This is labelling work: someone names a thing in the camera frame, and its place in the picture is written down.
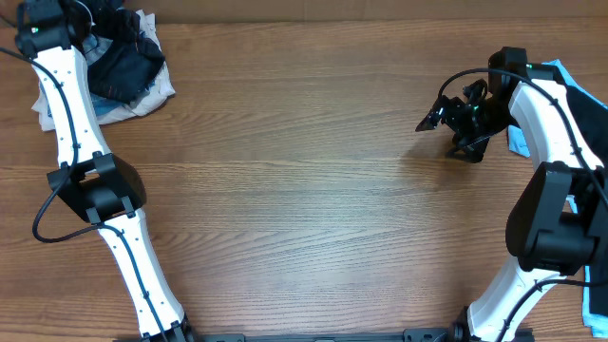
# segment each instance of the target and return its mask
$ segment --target blue cloth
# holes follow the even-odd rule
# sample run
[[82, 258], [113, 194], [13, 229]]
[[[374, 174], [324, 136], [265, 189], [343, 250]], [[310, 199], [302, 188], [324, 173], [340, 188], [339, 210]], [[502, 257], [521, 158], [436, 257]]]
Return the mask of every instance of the blue cloth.
[[528, 149], [527, 143], [525, 143], [522, 129], [510, 125], [507, 134], [509, 138], [509, 150], [526, 158], [530, 158], [530, 150]]

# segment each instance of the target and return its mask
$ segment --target wood grain surface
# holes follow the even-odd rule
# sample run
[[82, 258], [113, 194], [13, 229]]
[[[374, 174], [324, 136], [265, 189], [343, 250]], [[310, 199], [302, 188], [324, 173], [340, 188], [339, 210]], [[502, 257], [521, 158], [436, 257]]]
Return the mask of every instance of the wood grain surface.
[[[103, 131], [142, 176], [153, 245], [200, 333], [446, 326], [504, 263], [506, 218], [533, 172], [504, 134], [482, 163], [466, 164], [444, 159], [447, 127], [414, 133], [441, 83], [502, 46], [523, 47], [531, 61], [560, 58], [608, 102], [608, 19], [161, 25], [158, 34], [177, 95]], [[12, 35], [0, 30], [2, 46]], [[31, 236], [56, 143], [29, 110], [30, 67], [0, 56], [0, 75], [0, 340], [136, 334], [100, 237], [45, 245]], [[57, 201], [42, 231], [82, 226]], [[556, 288], [524, 326], [540, 341], [590, 340], [581, 292]]]

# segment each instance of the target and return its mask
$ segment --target black cable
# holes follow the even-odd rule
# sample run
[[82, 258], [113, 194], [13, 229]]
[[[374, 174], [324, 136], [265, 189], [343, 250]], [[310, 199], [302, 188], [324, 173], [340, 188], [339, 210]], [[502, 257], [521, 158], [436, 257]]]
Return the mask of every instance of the black cable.
[[80, 148], [80, 145], [78, 144], [78, 140], [76, 139], [76, 129], [74, 128], [74, 121], [72, 119], [71, 111], [69, 110], [69, 104], [67, 103], [66, 94], [62, 90], [62, 85], [57, 81], [57, 79], [52, 75], [52, 73], [50, 73], [50, 71], [48, 71], [44, 66], [41, 66], [37, 62], [31, 60], [30, 58], [26, 58], [9, 49], [0, 47], [0, 52], [4, 52], [4, 53], [8, 54], [9, 56], [15, 57], [17, 59], [20, 59], [26, 63], [29, 63], [29, 64], [39, 68], [49, 77], [49, 79], [53, 82], [53, 84], [55, 85], [55, 88], [59, 92], [59, 95], [61, 96], [61, 100], [64, 103], [64, 107], [66, 108], [67, 122], [69, 124], [69, 133], [70, 133], [71, 139], [72, 139], [72, 148], [74, 150], [74, 157], [72, 159], [72, 164], [70, 166], [67, 166], [68, 171], [67, 171], [66, 175], [64, 176], [64, 178], [62, 179], [62, 181], [59, 183], [59, 186], [50, 193], [47, 200], [45, 200], [43, 205], [40, 207], [40, 210], [38, 210], [38, 214], [36, 214], [36, 217], [34, 219], [34, 222], [32, 223], [32, 227], [31, 227], [31, 231], [32, 231], [34, 237], [37, 240], [44, 242], [44, 243], [55, 243], [55, 242], [67, 241], [71, 238], [76, 238], [77, 236], [82, 235], [84, 233], [92, 232], [92, 231], [99, 230], [99, 229], [107, 229], [107, 230], [114, 232], [116, 234], [116, 236], [121, 239], [126, 252], [129, 254], [129, 258], [131, 259], [131, 264], [133, 265], [133, 271], [135, 272], [135, 277], [137, 278], [137, 281], [140, 285], [140, 289], [142, 290], [142, 296], [143, 296], [143, 298], [145, 298], [145, 301], [147, 302], [148, 307], [150, 308], [150, 312], [154, 316], [154, 320], [156, 321], [156, 324], [159, 326], [159, 330], [161, 331], [162, 339], [165, 342], [168, 342], [167, 337], [164, 334], [164, 328], [162, 327], [162, 323], [161, 323], [161, 320], [159, 319], [159, 315], [157, 314], [156, 310], [154, 309], [154, 305], [152, 305], [152, 301], [150, 300], [149, 292], [145, 289], [145, 286], [143, 285], [142, 275], [140, 274], [140, 270], [137, 267], [137, 262], [135, 261], [133, 252], [131, 251], [131, 248], [129, 247], [128, 243], [126, 242], [126, 239], [124, 238], [124, 234], [122, 232], [120, 232], [118, 229], [116, 229], [112, 226], [109, 226], [106, 224], [99, 224], [99, 225], [93, 225], [90, 227], [86, 227], [84, 229], [78, 230], [76, 232], [67, 234], [62, 237], [48, 238], [48, 237], [42, 237], [42, 236], [40, 236], [40, 234], [38, 234], [38, 225], [40, 223], [42, 216], [44, 215], [44, 213], [46, 212], [46, 210], [48, 209], [48, 207], [50, 206], [52, 201], [55, 199], [57, 194], [62, 190], [62, 188], [64, 186], [66, 186], [67, 181], [70, 179], [70, 177], [74, 173], [73, 166], [76, 165], [76, 163], [78, 162], [78, 149]]
[[[568, 134], [568, 139], [570, 140], [570, 143], [572, 144], [572, 148], [574, 150], [573, 154], [577, 157], [577, 160], [579, 161], [580, 166], [582, 166], [584, 171], [591, 178], [591, 182], [593, 183], [594, 188], [596, 189], [596, 191], [598, 191], [600, 200], [603, 202], [603, 204], [606, 206], [606, 208], [608, 208], [608, 198], [606, 197], [606, 194], [604, 193], [603, 189], [601, 188], [601, 185], [599, 184], [598, 179], [596, 178], [593, 171], [591, 170], [591, 168], [585, 161], [584, 157], [582, 156], [582, 152], [581, 152], [582, 150], [579, 147], [577, 139], [574, 135], [574, 131], [572, 130], [572, 125], [570, 124], [568, 117], [566, 116], [565, 112], [563, 111], [563, 108], [558, 103], [557, 99], [554, 99], [548, 92], [546, 92], [543, 88], [541, 88], [537, 84], [535, 84], [532, 81], [524, 78], [523, 76], [518, 75], [513, 72], [500, 70], [500, 69], [487, 68], [487, 67], [480, 67], [480, 68], [474, 68], [474, 69], [470, 69], [470, 70], [461, 71], [461, 72], [453, 75], [452, 77], [448, 78], [447, 81], [439, 89], [438, 96], [441, 98], [442, 95], [444, 94], [444, 90], [446, 89], [447, 85], [449, 85], [452, 81], [456, 80], [457, 78], [464, 76], [464, 75], [473, 74], [473, 73], [481, 73], [481, 72], [498, 73], [498, 74], [502, 74], [505, 76], [513, 77], [529, 86], [532, 86], [535, 90], [540, 92], [540, 94], [542, 94], [542, 96], [544, 96], [547, 100], [549, 100], [549, 103], [551, 103], [551, 105], [554, 106], [558, 110], [558, 113], [560, 114], [561, 120], [563, 121], [563, 125], [565, 126], [566, 132]], [[608, 285], [608, 279], [604, 279], [602, 281], [596, 281], [596, 282], [585, 282], [585, 281], [577, 281], [577, 280], [570, 280], [570, 279], [548, 279], [548, 280], [539, 281], [536, 284], [536, 286], [534, 288], [528, 290], [520, 298], [520, 300], [518, 300], [517, 304], [513, 307], [513, 309], [509, 313], [508, 317], [504, 321], [503, 328], [501, 329], [501, 333], [499, 334], [498, 338], [496, 339], [496, 342], [503, 341], [503, 338], [506, 335], [506, 332], [508, 331], [511, 322], [513, 321], [513, 318], [517, 314], [517, 311], [522, 307], [523, 303], [525, 303], [525, 301], [530, 296], [532, 296], [533, 293], [535, 293], [536, 291], [542, 291], [542, 287], [544, 285], [549, 285], [549, 284], [561, 284], [561, 285], [580, 286], [580, 287], [598, 287], [598, 286]]]

